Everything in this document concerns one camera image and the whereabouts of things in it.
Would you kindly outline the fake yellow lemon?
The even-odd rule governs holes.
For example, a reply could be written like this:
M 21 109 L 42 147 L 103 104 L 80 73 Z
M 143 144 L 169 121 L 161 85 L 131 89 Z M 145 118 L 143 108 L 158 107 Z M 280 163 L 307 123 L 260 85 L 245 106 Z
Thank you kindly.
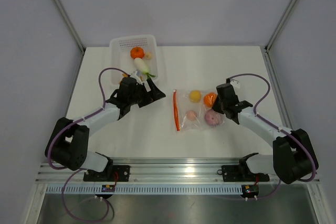
M 202 99 L 202 94 L 199 90 L 192 90 L 189 93 L 189 100 L 193 103 L 199 103 Z

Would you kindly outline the clear zip top bag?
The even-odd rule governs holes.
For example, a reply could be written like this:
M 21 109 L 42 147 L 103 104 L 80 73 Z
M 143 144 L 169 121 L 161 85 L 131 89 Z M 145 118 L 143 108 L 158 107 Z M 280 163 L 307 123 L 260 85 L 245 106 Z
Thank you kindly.
M 178 132 L 187 131 L 187 130 L 208 130 L 213 129 L 215 127 L 209 126 L 205 120 L 205 113 L 212 109 L 207 108 L 204 105 L 203 97 L 210 92 L 217 92 L 213 89 L 208 90 L 199 90 L 202 94 L 202 99 L 199 103 L 193 103 L 189 100 L 189 93 L 192 90 L 184 90 L 184 89 L 175 89 L 173 91 L 173 116 L 175 128 Z M 194 110 L 197 113 L 197 119 L 195 121 L 190 121 L 186 118 L 185 114 L 188 110 Z M 222 114 L 222 124 L 224 124 L 224 116 Z

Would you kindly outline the fake white radish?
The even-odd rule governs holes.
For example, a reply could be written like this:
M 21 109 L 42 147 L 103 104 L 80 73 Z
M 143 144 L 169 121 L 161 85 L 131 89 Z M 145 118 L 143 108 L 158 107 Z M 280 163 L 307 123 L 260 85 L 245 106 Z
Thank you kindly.
M 133 61 L 134 61 L 134 64 L 135 64 L 136 68 L 139 69 L 143 75 L 145 75 L 148 78 L 155 78 L 156 77 L 155 75 L 153 75 L 150 72 L 149 66 L 147 65 L 147 63 L 143 59 L 136 58 Z

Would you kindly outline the fake pink peach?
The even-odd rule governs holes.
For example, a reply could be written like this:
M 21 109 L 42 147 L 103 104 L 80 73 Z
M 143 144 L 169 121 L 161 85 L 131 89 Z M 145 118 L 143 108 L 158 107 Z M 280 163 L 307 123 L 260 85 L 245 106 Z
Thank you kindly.
M 195 121 L 197 119 L 197 113 L 194 110 L 188 110 L 185 116 L 190 121 Z

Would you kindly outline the fake white garlic bulb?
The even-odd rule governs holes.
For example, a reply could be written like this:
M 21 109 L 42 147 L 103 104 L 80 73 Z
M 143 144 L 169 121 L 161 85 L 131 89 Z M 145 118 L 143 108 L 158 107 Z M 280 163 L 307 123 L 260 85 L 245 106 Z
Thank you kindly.
M 152 53 L 150 51 L 145 52 L 144 54 L 145 59 L 150 60 L 152 59 Z

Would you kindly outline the fake orange pumpkin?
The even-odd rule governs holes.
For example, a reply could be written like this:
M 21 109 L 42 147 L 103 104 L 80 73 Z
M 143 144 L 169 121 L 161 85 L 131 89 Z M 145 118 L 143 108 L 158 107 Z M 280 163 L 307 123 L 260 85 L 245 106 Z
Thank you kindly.
M 132 59 L 143 58 L 145 55 L 144 50 L 141 47 L 134 47 L 130 51 L 130 56 Z

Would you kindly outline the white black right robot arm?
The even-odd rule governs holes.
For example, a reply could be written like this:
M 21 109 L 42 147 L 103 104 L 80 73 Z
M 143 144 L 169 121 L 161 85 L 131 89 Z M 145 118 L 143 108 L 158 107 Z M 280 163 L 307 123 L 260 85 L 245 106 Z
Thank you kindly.
M 255 104 L 238 97 L 233 79 L 218 85 L 209 103 L 189 94 L 166 95 L 153 82 L 136 87 L 138 156 L 233 157 L 243 181 L 257 182 L 263 175 L 286 184 L 314 179 L 318 161 L 308 133 L 261 115 Z

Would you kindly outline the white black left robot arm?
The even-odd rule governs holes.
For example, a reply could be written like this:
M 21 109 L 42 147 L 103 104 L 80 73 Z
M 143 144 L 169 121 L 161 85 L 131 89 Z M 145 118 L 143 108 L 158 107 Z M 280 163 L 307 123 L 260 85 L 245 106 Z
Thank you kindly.
M 142 108 L 165 97 L 165 93 L 150 78 L 144 83 L 138 83 L 134 77 L 123 78 L 97 111 L 77 120 L 63 117 L 56 122 L 45 149 L 49 166 L 55 170 L 87 170 L 88 176 L 109 180 L 115 176 L 113 160 L 89 151 L 90 137 L 108 124 L 122 119 L 133 105 Z

